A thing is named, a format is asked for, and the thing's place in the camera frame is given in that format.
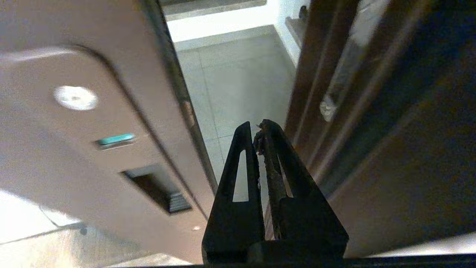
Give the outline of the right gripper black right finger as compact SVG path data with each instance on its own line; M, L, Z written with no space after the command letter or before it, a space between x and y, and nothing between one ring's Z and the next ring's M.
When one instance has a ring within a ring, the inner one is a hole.
M255 136L264 156L274 239L254 259L342 259L349 236L281 126L264 119Z

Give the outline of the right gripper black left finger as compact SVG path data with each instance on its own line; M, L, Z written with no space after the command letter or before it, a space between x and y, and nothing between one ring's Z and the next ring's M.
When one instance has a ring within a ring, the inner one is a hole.
M240 155L245 155L248 200L234 202ZM252 143L251 124L234 132L202 240L204 263L247 263L249 249L265 238L260 168Z

